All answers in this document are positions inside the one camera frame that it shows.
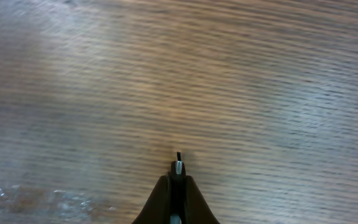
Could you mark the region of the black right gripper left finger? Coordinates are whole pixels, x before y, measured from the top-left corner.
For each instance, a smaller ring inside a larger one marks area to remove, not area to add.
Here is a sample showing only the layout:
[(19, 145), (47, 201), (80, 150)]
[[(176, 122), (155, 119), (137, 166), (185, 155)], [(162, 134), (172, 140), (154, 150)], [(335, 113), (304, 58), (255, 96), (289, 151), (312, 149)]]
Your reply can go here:
[(167, 223), (170, 223), (170, 181), (167, 175), (163, 175), (132, 224)]

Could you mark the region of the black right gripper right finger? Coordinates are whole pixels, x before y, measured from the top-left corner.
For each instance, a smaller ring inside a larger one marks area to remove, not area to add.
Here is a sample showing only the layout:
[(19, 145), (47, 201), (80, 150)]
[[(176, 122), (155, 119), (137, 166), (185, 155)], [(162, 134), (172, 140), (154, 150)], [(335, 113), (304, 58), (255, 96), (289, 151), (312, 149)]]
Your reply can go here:
[(219, 224), (192, 176), (185, 177), (185, 220), (187, 224)]

